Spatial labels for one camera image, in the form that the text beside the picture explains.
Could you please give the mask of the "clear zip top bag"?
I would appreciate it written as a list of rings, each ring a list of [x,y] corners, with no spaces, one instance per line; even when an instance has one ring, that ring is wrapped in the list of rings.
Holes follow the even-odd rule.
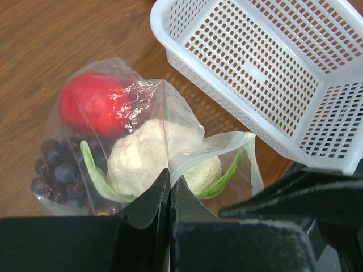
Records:
[[[161,176],[182,179],[216,212],[264,189],[255,134],[210,137],[182,95],[120,58],[98,60],[66,82],[48,118],[31,192],[50,214],[114,215]]]

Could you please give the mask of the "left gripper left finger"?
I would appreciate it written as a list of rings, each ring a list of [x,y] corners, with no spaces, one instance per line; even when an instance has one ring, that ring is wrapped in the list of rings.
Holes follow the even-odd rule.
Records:
[[[1,219],[2,271],[162,271],[170,174],[111,216]]]

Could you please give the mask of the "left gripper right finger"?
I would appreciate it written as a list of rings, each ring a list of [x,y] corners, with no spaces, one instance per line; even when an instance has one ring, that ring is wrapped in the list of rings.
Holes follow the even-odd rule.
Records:
[[[171,190],[170,271],[317,271],[310,239],[289,221],[224,222],[184,178]]]

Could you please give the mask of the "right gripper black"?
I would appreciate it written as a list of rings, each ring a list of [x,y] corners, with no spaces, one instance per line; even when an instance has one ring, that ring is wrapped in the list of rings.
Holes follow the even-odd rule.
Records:
[[[362,271],[362,180],[316,185],[257,204],[220,210],[220,218],[296,215],[318,218],[307,231],[322,271]]]

